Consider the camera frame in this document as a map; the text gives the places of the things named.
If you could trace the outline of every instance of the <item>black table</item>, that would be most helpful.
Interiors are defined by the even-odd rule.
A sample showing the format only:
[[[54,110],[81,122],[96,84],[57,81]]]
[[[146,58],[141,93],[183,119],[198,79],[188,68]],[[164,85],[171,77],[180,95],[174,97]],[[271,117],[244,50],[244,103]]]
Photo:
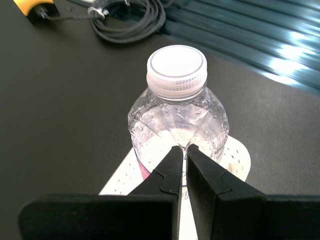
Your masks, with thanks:
[[[56,4],[62,14],[86,12]],[[131,148],[127,113],[147,87],[147,59],[174,42],[155,35],[114,46],[86,21],[36,27],[13,1],[0,8],[0,238],[13,240],[30,199],[99,193]],[[319,195],[320,98],[207,59],[208,87],[251,156],[247,182],[268,194]]]

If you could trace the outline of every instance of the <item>pink label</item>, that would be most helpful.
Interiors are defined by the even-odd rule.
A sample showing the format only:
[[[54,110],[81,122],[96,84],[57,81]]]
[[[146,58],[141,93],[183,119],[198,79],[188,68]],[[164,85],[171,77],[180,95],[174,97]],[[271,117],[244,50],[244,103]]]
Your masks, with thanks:
[[[145,168],[145,166],[142,165],[142,163],[139,160],[138,160],[138,164],[139,164],[142,178],[143,178],[143,180],[145,180],[147,177],[149,177],[150,172]]]

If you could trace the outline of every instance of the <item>black surface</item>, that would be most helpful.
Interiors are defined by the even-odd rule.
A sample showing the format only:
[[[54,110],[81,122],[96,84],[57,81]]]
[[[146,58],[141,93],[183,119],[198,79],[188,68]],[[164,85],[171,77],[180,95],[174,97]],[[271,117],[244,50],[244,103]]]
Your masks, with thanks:
[[[61,14],[86,12],[55,3]],[[131,148],[127,114],[147,87],[147,59],[174,42],[117,47],[88,22],[36,27],[13,1],[0,8],[0,236],[12,240],[30,199],[100,192]],[[208,87],[251,156],[247,182],[267,194],[320,194],[320,98],[205,55]]]
[[[319,239],[320,196],[267,195],[187,150],[188,193],[200,240]]]

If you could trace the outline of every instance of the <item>plastic water bottle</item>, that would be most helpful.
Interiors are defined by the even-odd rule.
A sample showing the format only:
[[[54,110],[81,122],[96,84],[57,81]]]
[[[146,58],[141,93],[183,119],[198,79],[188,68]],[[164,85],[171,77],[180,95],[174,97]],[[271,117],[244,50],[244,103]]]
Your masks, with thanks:
[[[146,80],[148,88],[128,114],[132,145],[143,179],[172,146],[180,146],[186,156],[188,146],[196,144],[200,151],[219,162],[229,123],[221,102],[206,87],[207,60],[203,53],[185,45],[161,48],[148,59]],[[189,201],[185,163],[182,199]],[[191,212],[190,202],[187,208]],[[183,213],[182,201],[180,226],[188,229],[188,224],[183,223]]]

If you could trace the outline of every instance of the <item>bottle cap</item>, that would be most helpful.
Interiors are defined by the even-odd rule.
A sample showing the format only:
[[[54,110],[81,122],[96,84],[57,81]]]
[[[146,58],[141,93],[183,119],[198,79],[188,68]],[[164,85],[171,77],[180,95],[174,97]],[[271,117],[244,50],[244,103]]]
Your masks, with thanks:
[[[146,81],[159,97],[190,97],[204,87],[206,80],[206,57],[191,46],[166,46],[155,51],[148,59]]]

